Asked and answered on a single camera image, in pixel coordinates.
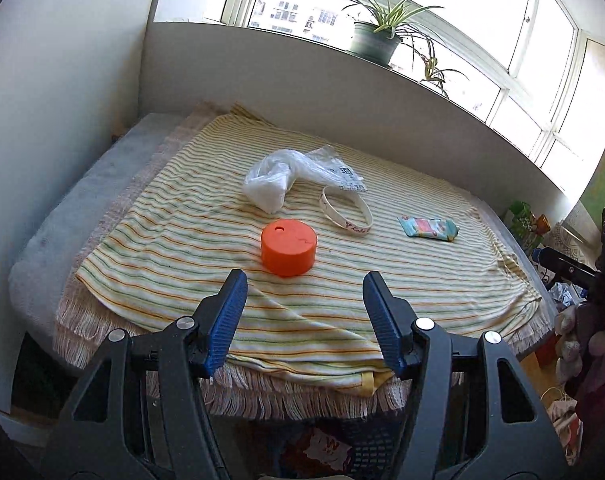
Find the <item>plastic bag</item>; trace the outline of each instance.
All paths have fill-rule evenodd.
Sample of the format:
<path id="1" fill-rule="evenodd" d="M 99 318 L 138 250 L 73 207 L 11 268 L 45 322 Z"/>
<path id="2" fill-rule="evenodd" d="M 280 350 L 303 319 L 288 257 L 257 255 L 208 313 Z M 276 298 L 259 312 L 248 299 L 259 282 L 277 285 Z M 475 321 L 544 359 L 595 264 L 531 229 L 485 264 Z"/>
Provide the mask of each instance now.
<path id="1" fill-rule="evenodd" d="M 278 150 L 267 155 L 249 170 L 242 192 L 265 213 L 275 213 L 297 178 L 351 191 L 367 190 L 362 177 L 326 144 L 309 153 Z"/>
<path id="2" fill-rule="evenodd" d="M 557 309 L 559 312 L 565 310 L 567 307 L 580 303 L 580 298 L 576 291 L 572 289 L 571 285 L 563 282 L 556 282 L 553 287 L 549 289 L 549 294 L 557 302 Z"/>

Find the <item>candy wrapper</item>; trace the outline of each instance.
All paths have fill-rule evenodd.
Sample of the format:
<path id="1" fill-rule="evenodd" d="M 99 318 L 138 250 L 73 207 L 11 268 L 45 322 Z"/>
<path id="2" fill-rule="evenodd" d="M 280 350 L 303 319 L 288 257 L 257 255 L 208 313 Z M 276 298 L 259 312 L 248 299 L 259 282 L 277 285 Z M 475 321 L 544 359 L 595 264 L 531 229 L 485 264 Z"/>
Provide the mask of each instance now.
<path id="1" fill-rule="evenodd" d="M 458 234 L 458 226 L 450 218 L 414 218 L 399 216 L 398 222 L 403 226 L 407 236 L 436 238 L 453 242 Z"/>
<path id="2" fill-rule="evenodd" d="M 282 456 L 293 478 L 316 478 L 346 473 L 353 457 L 352 447 L 319 428 L 308 428 Z"/>

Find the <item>striped cloth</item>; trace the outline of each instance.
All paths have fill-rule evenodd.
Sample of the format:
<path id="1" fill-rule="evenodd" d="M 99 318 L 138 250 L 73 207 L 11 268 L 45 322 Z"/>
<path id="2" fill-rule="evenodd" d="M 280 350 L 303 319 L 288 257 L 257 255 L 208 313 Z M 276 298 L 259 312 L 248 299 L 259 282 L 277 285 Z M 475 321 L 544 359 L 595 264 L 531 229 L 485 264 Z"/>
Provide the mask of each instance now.
<path id="1" fill-rule="evenodd" d="M 323 144 L 264 121 L 218 117 L 151 181 L 76 276 L 113 312 L 155 331 L 192 313 L 240 268 L 249 297 L 228 359 L 359 396 L 391 376 L 362 301 L 369 270 L 379 270 L 419 316 L 451 332 L 491 328 L 509 338 L 532 318 L 541 297 L 516 256 L 446 181 L 335 146 L 367 184 L 374 227 L 364 237 L 324 217 L 317 184 L 296 182 L 274 215 L 242 194 L 245 174 L 268 153 Z M 348 202 L 337 207 L 361 219 Z M 451 243 L 409 238 L 397 221 L 404 214 L 452 218 L 460 234 Z M 303 276 L 279 278 L 260 263 L 260 233 L 278 218 L 304 221 L 318 235 L 316 263 Z"/>

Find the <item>metal screw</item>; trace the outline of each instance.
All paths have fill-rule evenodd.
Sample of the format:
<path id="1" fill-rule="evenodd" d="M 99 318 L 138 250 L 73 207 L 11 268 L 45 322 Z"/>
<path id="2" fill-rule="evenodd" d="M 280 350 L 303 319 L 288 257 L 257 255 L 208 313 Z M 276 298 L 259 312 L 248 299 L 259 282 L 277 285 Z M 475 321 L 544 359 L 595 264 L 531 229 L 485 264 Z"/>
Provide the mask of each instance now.
<path id="1" fill-rule="evenodd" d="M 494 332 L 493 330 L 490 330 L 489 332 L 485 333 L 485 341 L 487 341 L 488 343 L 491 343 L 492 345 L 497 345 L 498 343 L 500 343 L 502 341 L 502 337 L 500 336 L 500 334 L 498 332 Z"/>
<path id="2" fill-rule="evenodd" d="M 109 341 L 112 343 L 117 343 L 118 341 L 122 341 L 124 339 L 124 330 L 122 328 L 116 328 L 109 333 Z"/>
<path id="3" fill-rule="evenodd" d="M 436 323 L 434 323 L 434 321 L 428 317 L 419 317 L 416 320 L 416 326 L 420 330 L 431 330 L 433 327 L 435 327 L 435 325 Z"/>
<path id="4" fill-rule="evenodd" d="M 194 321 L 193 317 L 189 317 L 189 316 L 185 316 L 185 317 L 181 317 L 177 322 L 176 322 L 176 326 L 180 329 L 180 330 L 189 330 L 190 328 L 193 327 L 193 325 L 196 324 L 196 321 Z"/>

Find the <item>gray cushion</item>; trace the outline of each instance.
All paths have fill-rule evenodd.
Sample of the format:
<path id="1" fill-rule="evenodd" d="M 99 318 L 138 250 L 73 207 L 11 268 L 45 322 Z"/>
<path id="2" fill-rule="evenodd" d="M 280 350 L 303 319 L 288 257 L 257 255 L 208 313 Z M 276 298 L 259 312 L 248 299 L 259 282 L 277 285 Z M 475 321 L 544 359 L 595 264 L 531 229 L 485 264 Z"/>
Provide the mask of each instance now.
<path id="1" fill-rule="evenodd" d="M 11 303 L 36 342 L 52 349 L 55 315 L 73 260 L 110 204 L 183 120 L 149 114 L 71 188 L 29 240 L 9 273 Z"/>

